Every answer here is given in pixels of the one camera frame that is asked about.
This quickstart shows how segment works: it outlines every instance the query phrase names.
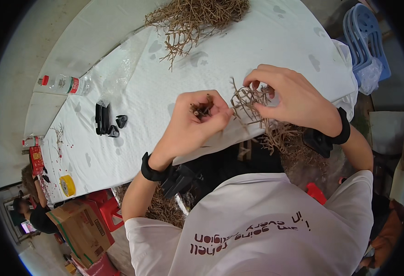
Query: black plastic part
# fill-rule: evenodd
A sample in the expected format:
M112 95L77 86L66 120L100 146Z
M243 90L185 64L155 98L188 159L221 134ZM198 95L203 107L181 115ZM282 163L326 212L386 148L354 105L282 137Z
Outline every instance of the black plastic part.
M96 128L96 134L103 135L107 134L110 128L110 121L109 121L109 110L110 105L107 107L103 107L99 104L96 104L96 115L95 115L95 122L98 124Z
M329 136L316 129L308 128L303 132L303 143L324 158L329 158L333 148Z
M170 177L168 177L161 184L164 197L172 198L180 190L187 187L195 177L196 174L192 170L190 170L187 166L183 164L179 165L177 170L175 170L170 175Z
M45 182L50 183L50 179L49 179L48 176L43 175L43 179L44 179Z
M117 127L122 129L125 126L125 124L127 123L127 120L128 120L127 115L119 115L119 116L116 116L116 118L117 118L116 119Z
M117 127L115 125L111 125L107 134L109 137L118 138L119 130L117 130Z

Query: white t-shirt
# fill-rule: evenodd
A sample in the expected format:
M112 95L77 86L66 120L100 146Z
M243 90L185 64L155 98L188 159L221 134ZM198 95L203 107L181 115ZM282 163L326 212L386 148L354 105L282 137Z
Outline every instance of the white t-shirt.
M125 222L136 275L351 275L374 223L372 173L348 178L325 203L286 174L243 174L220 184L183 229Z

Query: person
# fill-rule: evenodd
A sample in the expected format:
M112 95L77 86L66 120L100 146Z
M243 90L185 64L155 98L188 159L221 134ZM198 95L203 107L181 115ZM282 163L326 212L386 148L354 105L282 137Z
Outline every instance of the person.
M370 232L370 247L374 255L364 257L359 267L379 268L391 255L404 224L404 206L395 199L372 194L374 225Z
M316 129L337 137L343 130L338 110L306 80L286 68L261 64L243 86L267 84L276 107L255 103L263 118ZM212 116L197 119L191 103L213 98ZM147 165L157 173L177 156L201 147L223 130L233 111L219 93L178 96L170 123ZM350 275L369 241L373 156L352 126L341 145L357 170L322 206L285 173L241 174L228 179L191 210L183 229L144 214L157 182L139 172L122 202L122 218L137 275Z
M39 180L34 175L32 175L32 177L38 193L39 203L36 204L36 208L34 210L31 210L30 202L28 200L17 197L13 200L13 209L18 213L23 214L35 229L47 234L59 233L56 225L46 215L50 209L47 206L47 199L44 196L44 192L39 184Z

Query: black t-shirt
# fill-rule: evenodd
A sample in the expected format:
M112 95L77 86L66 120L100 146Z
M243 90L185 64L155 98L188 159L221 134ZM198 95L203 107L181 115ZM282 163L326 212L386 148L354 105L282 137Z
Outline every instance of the black t-shirt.
M57 233L58 227L50 220L50 218L46 215L47 212L50 212L49 208L43 208L39 203L36 208L30 214L30 223L33 227L43 233L53 234Z

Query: red bottle cap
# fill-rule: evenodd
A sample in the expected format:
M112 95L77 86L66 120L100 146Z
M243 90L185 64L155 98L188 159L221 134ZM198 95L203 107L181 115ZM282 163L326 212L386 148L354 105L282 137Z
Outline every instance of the red bottle cap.
M42 85L47 85L47 82L49 82L49 76L45 75L43 77L43 82L41 83Z

